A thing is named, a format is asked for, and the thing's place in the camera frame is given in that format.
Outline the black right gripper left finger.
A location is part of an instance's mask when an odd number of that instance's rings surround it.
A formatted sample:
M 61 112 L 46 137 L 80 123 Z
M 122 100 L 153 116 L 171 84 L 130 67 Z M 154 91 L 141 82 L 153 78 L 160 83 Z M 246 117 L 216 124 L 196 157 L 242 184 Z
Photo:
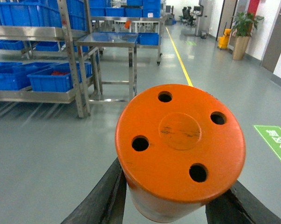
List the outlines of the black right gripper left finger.
M 122 224 L 127 181 L 116 158 L 86 198 L 63 224 Z

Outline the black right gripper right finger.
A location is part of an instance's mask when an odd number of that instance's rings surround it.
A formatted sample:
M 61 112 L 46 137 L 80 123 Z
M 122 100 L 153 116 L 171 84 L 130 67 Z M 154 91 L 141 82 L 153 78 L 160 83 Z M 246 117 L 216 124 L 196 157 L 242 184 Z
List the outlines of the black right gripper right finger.
M 206 218 L 209 224 L 281 224 L 281 218 L 239 181 L 206 204 Z

